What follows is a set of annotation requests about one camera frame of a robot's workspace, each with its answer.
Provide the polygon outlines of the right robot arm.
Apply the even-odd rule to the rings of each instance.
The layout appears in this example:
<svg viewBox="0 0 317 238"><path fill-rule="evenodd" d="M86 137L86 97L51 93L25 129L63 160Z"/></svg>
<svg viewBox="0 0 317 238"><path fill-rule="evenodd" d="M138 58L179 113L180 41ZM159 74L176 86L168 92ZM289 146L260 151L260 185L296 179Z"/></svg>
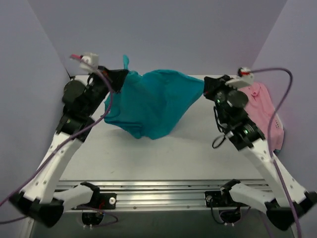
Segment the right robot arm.
<svg viewBox="0 0 317 238"><path fill-rule="evenodd" d="M239 88L248 85L242 78L206 76L204 96L215 103L218 129L253 164L271 191L261 191L233 179L220 188L220 199L226 205L240 203L257 209L276 228L286 231L295 223L294 214L300 218L316 205L317 194L301 186L279 159L269 153L268 141L245 111L248 97Z"/></svg>

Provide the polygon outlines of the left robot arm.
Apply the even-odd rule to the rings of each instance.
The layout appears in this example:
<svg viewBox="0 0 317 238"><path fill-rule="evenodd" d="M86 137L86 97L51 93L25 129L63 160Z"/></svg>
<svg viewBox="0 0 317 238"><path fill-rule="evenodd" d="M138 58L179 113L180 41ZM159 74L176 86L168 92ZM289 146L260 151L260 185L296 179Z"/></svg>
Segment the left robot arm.
<svg viewBox="0 0 317 238"><path fill-rule="evenodd" d="M9 197L10 203L23 215L53 227L63 213L84 205L97 208L102 201L100 188L82 182L71 189L55 188L73 155L96 125L92 115L105 99L120 92L127 69L109 70L99 66L101 75L90 73L88 83L72 79L64 87L61 119L52 143L31 180Z"/></svg>

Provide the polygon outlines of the teal t-shirt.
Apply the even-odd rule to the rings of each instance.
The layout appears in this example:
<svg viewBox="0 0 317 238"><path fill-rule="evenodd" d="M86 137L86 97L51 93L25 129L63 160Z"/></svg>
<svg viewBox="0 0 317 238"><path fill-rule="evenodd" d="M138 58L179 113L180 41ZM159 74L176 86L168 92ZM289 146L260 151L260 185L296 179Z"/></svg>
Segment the teal t-shirt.
<svg viewBox="0 0 317 238"><path fill-rule="evenodd" d="M201 79L179 71L157 69L141 75L130 70L120 93L106 99L104 121L137 139L159 139L171 133L203 89Z"/></svg>

